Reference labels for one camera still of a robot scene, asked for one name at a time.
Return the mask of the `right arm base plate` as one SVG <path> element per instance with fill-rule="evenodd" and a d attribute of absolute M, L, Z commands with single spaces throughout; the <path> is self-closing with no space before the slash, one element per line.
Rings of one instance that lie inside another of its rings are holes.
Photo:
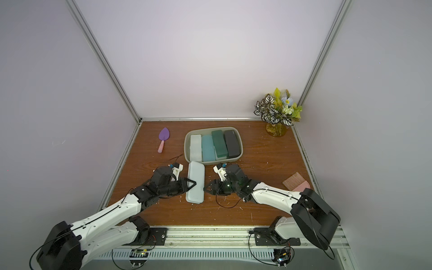
<path fill-rule="evenodd" d="M 300 238 L 284 239 L 271 228 L 256 227 L 250 233 L 256 246 L 301 246 Z"/>

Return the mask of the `dark green pencil case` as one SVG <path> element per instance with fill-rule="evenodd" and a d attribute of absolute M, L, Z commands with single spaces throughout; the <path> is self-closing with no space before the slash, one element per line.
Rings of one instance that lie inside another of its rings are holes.
<path fill-rule="evenodd" d="M 214 149 L 216 151 L 216 157 L 218 159 L 226 159 L 228 157 L 228 150 L 225 143 L 222 130 L 214 130 L 211 132 L 213 139 Z"/>

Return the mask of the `aluminium front rail frame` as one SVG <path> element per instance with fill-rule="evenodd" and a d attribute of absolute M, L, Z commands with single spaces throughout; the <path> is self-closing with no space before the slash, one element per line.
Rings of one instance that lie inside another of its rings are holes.
<path fill-rule="evenodd" d="M 300 253 L 309 250 L 324 258 L 334 258 L 344 270 L 356 270 L 358 265 L 341 227 L 327 251 L 319 250 L 301 233 L 293 218 L 282 219 L 282 228 L 288 238 L 300 238 L 301 246 L 256 246 L 248 226 L 169 226 L 164 246 L 119 246 L 91 260 L 111 260 L 115 263 L 129 262 L 132 249 L 147 249 L 149 261 L 243 261 L 276 265 L 272 262 L 273 250 L 290 247 L 293 261 L 301 262 Z"/>

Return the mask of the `aluminium corner post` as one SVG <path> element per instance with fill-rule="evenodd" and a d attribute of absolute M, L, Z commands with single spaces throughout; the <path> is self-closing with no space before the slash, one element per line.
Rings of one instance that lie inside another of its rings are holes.
<path fill-rule="evenodd" d="M 337 13 L 336 13 L 336 17 L 331 25 L 331 28 L 326 36 L 326 39 L 323 43 L 323 46 L 318 54 L 318 58 L 312 68 L 312 71 L 310 73 L 310 76 L 307 80 L 307 83 L 305 85 L 304 91 L 299 99 L 298 104 L 299 105 L 304 105 L 306 102 L 306 99 L 324 65 L 324 62 L 331 50 L 331 46 L 334 43 L 334 40 L 338 34 L 338 31 L 343 23 L 343 20 L 348 12 L 348 9 L 350 8 L 352 4 L 351 0 L 344 0 L 342 1 Z"/>
<path fill-rule="evenodd" d="M 85 19 L 84 15 L 82 14 L 82 11 L 80 10 L 78 4 L 74 0 L 66 0 L 65 3 L 68 6 L 68 9 L 70 10 L 70 13 L 78 26 L 80 27 L 85 39 L 87 40 L 88 44 L 90 45 L 92 51 L 96 55 L 98 61 L 102 65 L 104 71 L 107 73 L 109 79 L 111 80 L 111 83 L 114 85 L 115 89 L 120 95 L 120 98 L 124 102 L 125 106 L 127 107 L 128 111 L 130 112 L 133 119 L 137 122 L 137 124 L 140 124 L 142 122 L 142 118 L 139 116 L 137 110 L 133 106 L 131 99 L 128 97 L 122 83 L 120 82 L 118 76 L 116 75 L 114 69 L 112 68 L 111 64 L 108 61 L 107 56 L 103 52 L 102 47 L 98 43 L 96 36 L 93 34 L 93 31 L 90 28 L 90 25 L 88 24 L 87 20 Z"/>

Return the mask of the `artificial flower plant in vase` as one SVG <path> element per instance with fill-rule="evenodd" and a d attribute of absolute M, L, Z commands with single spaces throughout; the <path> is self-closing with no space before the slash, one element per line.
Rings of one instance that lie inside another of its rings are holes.
<path fill-rule="evenodd" d="M 272 137 L 283 137 L 288 128 L 301 120 L 303 107 L 298 105 L 288 90 L 278 88 L 268 93 L 254 106 L 254 114 L 266 123 L 266 132 Z"/>

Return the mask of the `teal ribbed pencil case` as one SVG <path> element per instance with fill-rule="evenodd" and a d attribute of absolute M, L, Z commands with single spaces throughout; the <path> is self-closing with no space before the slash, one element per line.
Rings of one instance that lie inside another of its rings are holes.
<path fill-rule="evenodd" d="M 201 150 L 203 162 L 213 162 L 216 160 L 213 138 L 211 135 L 202 136 Z"/>

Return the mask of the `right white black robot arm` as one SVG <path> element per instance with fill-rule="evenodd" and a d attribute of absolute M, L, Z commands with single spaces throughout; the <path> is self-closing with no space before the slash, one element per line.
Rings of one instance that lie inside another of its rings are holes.
<path fill-rule="evenodd" d="M 243 202 L 267 205 L 294 218 L 303 236 L 315 247 L 327 251 L 341 222 L 337 212 L 314 190 L 288 191 L 250 179 L 237 164 L 218 164 L 219 178 L 206 185 L 204 191 L 214 196 L 236 194 Z"/>

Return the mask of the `frosted clear pencil case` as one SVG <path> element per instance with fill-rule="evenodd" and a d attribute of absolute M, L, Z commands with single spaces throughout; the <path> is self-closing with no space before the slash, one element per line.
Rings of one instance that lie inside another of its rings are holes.
<path fill-rule="evenodd" d="M 190 137 L 190 160 L 192 162 L 202 162 L 202 137 L 201 135 L 191 135 Z"/>

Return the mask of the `pale blue white pencil case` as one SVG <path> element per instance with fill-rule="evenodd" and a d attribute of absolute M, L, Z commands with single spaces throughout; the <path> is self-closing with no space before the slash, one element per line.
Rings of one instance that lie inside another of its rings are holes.
<path fill-rule="evenodd" d="M 189 179 L 196 181 L 196 186 L 186 192 L 189 203 L 201 204 L 204 202 L 205 166 L 199 162 L 191 162 L 188 169 Z"/>

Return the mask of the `left aluminium corner post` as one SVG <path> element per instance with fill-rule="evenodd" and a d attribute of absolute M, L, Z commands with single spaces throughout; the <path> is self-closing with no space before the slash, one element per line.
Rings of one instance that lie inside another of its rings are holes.
<path fill-rule="evenodd" d="M 112 68 L 111 64 L 108 61 L 107 56 L 103 52 L 102 47 L 98 43 L 96 36 L 93 34 L 93 31 L 90 28 L 90 25 L 88 24 L 87 20 L 85 19 L 84 15 L 82 14 L 82 11 L 80 10 L 78 4 L 74 0 L 66 0 L 65 3 L 68 6 L 68 9 L 70 10 L 70 13 L 78 26 L 80 27 L 85 39 L 87 40 L 88 44 L 90 45 L 92 51 L 96 55 L 98 61 L 102 65 L 104 71 L 107 73 L 109 79 L 111 80 L 111 83 L 114 85 L 115 89 L 120 95 L 120 98 L 124 102 L 125 106 L 127 107 L 128 111 L 130 112 L 133 119 L 137 122 L 137 124 L 140 124 L 142 122 L 142 118 L 139 116 L 137 110 L 133 106 L 131 99 L 128 97 L 122 83 L 120 82 L 118 76 L 116 75 L 114 69 Z"/>

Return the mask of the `grey-green plastic storage box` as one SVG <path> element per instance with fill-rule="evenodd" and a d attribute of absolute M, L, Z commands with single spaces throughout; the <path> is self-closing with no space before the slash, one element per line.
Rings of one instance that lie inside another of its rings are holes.
<path fill-rule="evenodd" d="M 190 160 L 190 137 L 191 137 L 191 135 L 201 135 L 201 137 L 205 136 L 205 135 L 212 135 L 212 131 L 219 130 L 219 129 L 222 130 L 223 133 L 226 130 L 234 130 L 235 131 L 237 139 L 238 139 L 238 143 L 240 145 L 241 154 L 238 157 L 234 157 L 234 158 L 227 157 L 226 159 L 218 159 L 216 157 L 216 160 L 213 162 L 203 162 L 202 161 L 200 163 L 202 163 L 204 165 L 213 165 L 213 164 L 217 164 L 217 163 L 233 163 L 233 162 L 239 160 L 244 153 L 243 142 L 242 142 L 239 131 L 234 127 L 217 127 L 217 128 L 197 129 L 197 130 L 192 130 L 189 133 L 187 133 L 187 135 L 184 139 L 184 155 L 185 155 L 184 157 L 185 157 L 186 161 L 189 163 L 191 162 L 191 160 Z"/>

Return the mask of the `dark grey pencil case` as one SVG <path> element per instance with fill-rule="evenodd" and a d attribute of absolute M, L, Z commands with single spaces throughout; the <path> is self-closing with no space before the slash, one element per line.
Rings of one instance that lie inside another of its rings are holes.
<path fill-rule="evenodd" d="M 226 147 L 228 151 L 229 158 L 238 157 L 241 154 L 240 145 L 234 130 L 225 130 L 224 138 L 226 142 Z"/>

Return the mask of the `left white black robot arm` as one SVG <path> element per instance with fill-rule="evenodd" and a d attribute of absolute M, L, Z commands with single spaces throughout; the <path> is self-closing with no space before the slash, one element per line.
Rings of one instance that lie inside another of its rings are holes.
<path fill-rule="evenodd" d="M 79 270 L 101 254 L 137 241 L 154 241 L 150 226 L 139 215 L 161 198 L 184 194 L 196 182 L 179 174 L 181 164 L 161 166 L 153 176 L 113 205 L 68 224 L 55 225 L 45 243 L 32 255 L 43 270 Z"/>

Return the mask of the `right aluminium corner post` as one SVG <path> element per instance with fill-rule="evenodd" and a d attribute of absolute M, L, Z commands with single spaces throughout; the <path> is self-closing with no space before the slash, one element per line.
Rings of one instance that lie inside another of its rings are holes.
<path fill-rule="evenodd" d="M 331 25 L 331 28 L 326 36 L 326 39 L 323 43 L 323 46 L 318 54 L 318 58 L 312 68 L 312 71 L 310 73 L 310 76 L 307 80 L 307 83 L 305 85 L 304 91 L 299 99 L 298 104 L 299 105 L 304 105 L 306 102 L 306 99 L 324 65 L 324 62 L 331 50 L 331 46 L 334 43 L 334 40 L 338 34 L 338 31 L 343 23 L 343 20 L 348 12 L 348 9 L 350 8 L 352 4 L 351 0 L 344 0 L 342 1 L 337 13 L 336 13 L 336 17 Z"/>

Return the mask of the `left small circuit board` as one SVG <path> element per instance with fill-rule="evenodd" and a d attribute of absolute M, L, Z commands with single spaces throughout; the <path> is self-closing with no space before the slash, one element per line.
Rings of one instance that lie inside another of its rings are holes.
<path fill-rule="evenodd" d="M 132 249 L 129 253 L 129 262 L 133 269 L 141 268 L 149 257 L 147 249 Z"/>

